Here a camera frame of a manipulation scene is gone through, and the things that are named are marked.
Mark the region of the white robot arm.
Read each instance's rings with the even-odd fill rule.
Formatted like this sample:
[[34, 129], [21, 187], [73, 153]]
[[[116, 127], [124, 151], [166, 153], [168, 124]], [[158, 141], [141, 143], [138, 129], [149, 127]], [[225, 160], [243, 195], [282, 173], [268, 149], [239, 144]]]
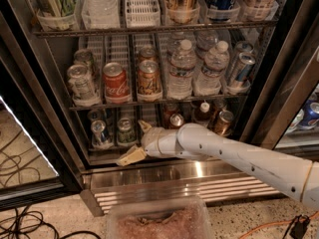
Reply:
[[222, 137], [198, 123], [178, 129], [140, 122], [144, 135], [118, 160], [126, 166], [146, 157], [205, 160], [215, 157], [284, 195], [319, 210], [319, 162]]

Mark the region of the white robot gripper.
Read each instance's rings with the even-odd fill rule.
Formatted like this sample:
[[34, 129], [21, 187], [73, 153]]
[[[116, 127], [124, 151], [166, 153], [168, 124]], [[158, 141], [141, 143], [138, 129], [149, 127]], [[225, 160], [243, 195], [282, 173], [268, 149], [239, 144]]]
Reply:
[[139, 119], [138, 123], [144, 136], [142, 147], [132, 146], [125, 154], [121, 155], [116, 164], [127, 166], [144, 160], [147, 155], [156, 158], [184, 158], [185, 151], [178, 142], [178, 129], [165, 129], [152, 127], [148, 122]]

